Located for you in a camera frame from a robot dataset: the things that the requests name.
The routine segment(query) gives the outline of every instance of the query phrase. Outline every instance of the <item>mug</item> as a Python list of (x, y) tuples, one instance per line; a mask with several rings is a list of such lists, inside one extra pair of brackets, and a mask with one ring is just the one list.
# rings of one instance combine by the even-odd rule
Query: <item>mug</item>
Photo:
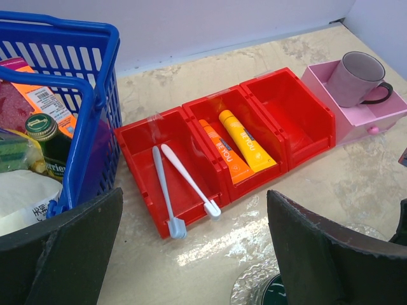
[[(383, 81), (385, 69), (373, 56), (363, 52), (346, 53), (336, 66), (326, 84), (327, 91), (340, 107), (359, 104), (379, 104), (393, 93), (392, 85)], [(387, 95), (378, 100), (364, 100), (377, 87), (387, 89)]]

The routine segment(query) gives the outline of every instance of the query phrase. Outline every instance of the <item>blue plastic basket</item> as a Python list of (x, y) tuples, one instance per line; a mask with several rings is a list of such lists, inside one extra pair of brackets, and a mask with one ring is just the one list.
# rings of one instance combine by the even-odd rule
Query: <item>blue plastic basket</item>
[(114, 62), (119, 32), (109, 24), (0, 11), (0, 58), (24, 57), (38, 73), (0, 67), (0, 79), (49, 86), (77, 123), (59, 202), (48, 217), (111, 189), (120, 155), (113, 130), (121, 126)]

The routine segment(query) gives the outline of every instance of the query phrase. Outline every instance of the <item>drawer knob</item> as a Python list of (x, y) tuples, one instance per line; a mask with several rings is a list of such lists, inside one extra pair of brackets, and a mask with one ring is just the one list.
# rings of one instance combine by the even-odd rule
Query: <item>drawer knob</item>
[(377, 127), (377, 126), (373, 126), (373, 127), (368, 129), (368, 133), (370, 135), (377, 135), (379, 133), (379, 131), (380, 131), (379, 127)]

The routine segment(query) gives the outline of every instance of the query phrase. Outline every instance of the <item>pink box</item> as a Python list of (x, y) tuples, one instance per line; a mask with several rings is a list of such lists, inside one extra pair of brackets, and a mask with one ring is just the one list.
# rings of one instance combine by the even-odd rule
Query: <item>pink box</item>
[(309, 65), (301, 78), (312, 93), (335, 113), (336, 145), (385, 132), (407, 115), (407, 103), (395, 91), (381, 104), (339, 107), (325, 88), (326, 82), (339, 62), (336, 60)]

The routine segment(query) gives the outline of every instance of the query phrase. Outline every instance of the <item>red storage container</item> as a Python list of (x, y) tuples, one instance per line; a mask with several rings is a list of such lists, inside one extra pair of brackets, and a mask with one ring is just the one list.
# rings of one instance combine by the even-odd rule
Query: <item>red storage container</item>
[[(191, 119), (194, 127), (200, 134), (202, 140), (211, 150), (224, 172), (224, 181), (232, 201), (251, 192), (259, 186), (286, 173), (287, 154), (284, 139), (279, 131), (253, 106), (252, 101), (245, 97), (247, 95), (239, 86), (215, 93), (208, 97), (200, 98), (183, 105), (183, 109)], [(218, 149), (212, 143), (201, 124), (200, 119), (206, 120), (213, 129), (226, 141), (226, 143), (244, 160), (236, 144), (219, 120), (219, 113), (230, 110), (243, 124), (250, 134), (258, 141), (262, 148), (277, 162), (273, 167), (255, 173), (248, 179), (233, 185), (231, 175), (226, 162), (219, 154)]]
[[(223, 207), (230, 203), (223, 169), (202, 142), (181, 107), (161, 113), (154, 124), (146, 119), (115, 130), (127, 165), (139, 186), (162, 238), (169, 237), (169, 215), (158, 180), (152, 148), (166, 143), (177, 154), (209, 200)], [(186, 225), (206, 216), (204, 203), (162, 153), (163, 166), (174, 216)]]
[(335, 116), (288, 68), (240, 84), (286, 141), (289, 170), (335, 146)]

